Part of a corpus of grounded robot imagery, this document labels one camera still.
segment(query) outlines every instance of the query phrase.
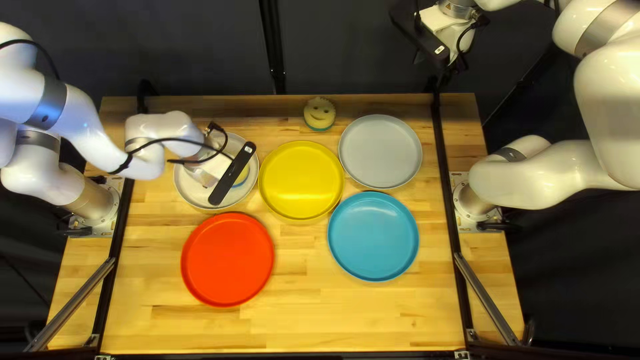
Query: white plate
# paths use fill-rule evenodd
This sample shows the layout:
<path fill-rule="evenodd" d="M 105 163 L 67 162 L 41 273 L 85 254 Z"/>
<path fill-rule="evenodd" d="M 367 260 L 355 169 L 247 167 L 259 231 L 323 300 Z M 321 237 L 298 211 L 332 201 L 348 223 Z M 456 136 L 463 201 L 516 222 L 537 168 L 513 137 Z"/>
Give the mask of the white plate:
<path fill-rule="evenodd" d="M 246 140 L 234 133 L 227 134 L 229 141 L 225 152 L 235 156 L 235 154 L 242 149 Z M 173 183 L 180 196 L 191 205 L 204 210 L 220 210 L 240 202 L 249 194 L 255 185 L 260 169 L 258 154 L 254 154 L 246 166 L 249 167 L 246 180 L 242 185 L 232 187 L 218 206 L 209 204 L 209 195 L 213 191 L 213 188 L 203 187 L 187 173 L 187 170 L 182 165 L 174 164 Z"/>
<path fill-rule="evenodd" d="M 413 129 L 389 115 L 367 115 L 344 130 L 338 145 L 344 170 L 374 189 L 406 184 L 422 165 L 422 144 Z"/>

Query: orange plate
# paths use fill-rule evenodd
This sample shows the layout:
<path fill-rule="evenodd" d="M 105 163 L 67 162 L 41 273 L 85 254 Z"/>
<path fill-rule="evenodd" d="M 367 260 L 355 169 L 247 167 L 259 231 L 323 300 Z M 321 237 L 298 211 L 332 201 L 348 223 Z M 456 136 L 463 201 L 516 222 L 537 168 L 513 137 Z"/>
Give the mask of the orange plate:
<path fill-rule="evenodd" d="M 256 296 L 273 268 L 273 242 L 256 219 L 224 213 L 207 219 L 182 248 L 180 270 L 189 292 L 205 304 L 238 306 Z"/>

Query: wooden tabletop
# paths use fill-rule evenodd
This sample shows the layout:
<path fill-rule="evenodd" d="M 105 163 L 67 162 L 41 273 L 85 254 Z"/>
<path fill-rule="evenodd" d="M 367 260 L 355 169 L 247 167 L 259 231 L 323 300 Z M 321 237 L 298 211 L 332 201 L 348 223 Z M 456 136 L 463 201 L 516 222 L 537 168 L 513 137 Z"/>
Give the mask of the wooden tabletop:
<path fill-rule="evenodd" d="M 202 352 L 332 352 L 452 350 L 464 347 L 451 250 L 438 176 L 427 94 L 329 95 L 337 109 L 327 132 L 311 131 L 302 109 L 312 95 L 153 97 L 152 113 L 181 110 L 199 127 L 215 120 L 229 133 L 257 145 L 260 162 L 283 143 L 310 140 L 337 153 L 340 134 L 362 115 L 403 119 L 422 142 L 419 173 L 408 184 L 384 191 L 406 205 L 420 232 L 412 267 L 393 281 L 372 284 L 340 269 L 326 241 L 329 215 L 313 224 L 282 222 L 257 187 L 223 211 L 259 219 L 273 238 L 276 263 L 269 282 L 239 307 L 199 303 L 180 276 L 180 252 L 191 231 L 212 216 L 184 202 L 172 181 L 172 164 L 153 181 L 136 181 L 102 351 L 109 354 Z M 133 97 L 106 97 L 100 117 L 123 147 L 124 120 L 136 111 Z M 472 94 L 442 96 L 451 171 L 466 171 L 486 156 Z M 168 158 L 175 155 L 167 153 Z M 86 174 L 100 174 L 87 166 Z M 342 196 L 368 190 L 346 175 Z M 503 234 L 461 234 L 463 254 L 517 335 L 522 314 Z M 53 317 L 105 260 L 110 240 L 69 239 L 49 317 Z M 470 290 L 474 327 L 498 339 Z M 91 332 L 99 290 L 69 320 L 49 348 L 76 347 Z"/>

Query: smiley face sponge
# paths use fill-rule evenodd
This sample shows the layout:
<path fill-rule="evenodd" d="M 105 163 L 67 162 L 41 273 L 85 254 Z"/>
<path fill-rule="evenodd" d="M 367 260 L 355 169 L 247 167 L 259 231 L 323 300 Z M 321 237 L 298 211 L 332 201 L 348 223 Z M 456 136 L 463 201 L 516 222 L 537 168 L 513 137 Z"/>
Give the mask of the smiley face sponge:
<path fill-rule="evenodd" d="M 325 131 L 335 122 L 335 107 L 324 97 L 315 97 L 305 106 L 305 123 L 311 130 Z"/>

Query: blue plate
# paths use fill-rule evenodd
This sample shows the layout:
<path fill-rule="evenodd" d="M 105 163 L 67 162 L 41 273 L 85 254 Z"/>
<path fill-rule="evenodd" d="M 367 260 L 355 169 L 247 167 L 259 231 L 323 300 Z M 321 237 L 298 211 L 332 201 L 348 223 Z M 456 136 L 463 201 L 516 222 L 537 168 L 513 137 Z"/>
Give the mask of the blue plate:
<path fill-rule="evenodd" d="M 420 236 L 406 206 L 379 192 L 363 192 L 343 201 L 328 229 L 333 258 L 358 279 L 394 279 L 413 263 Z"/>

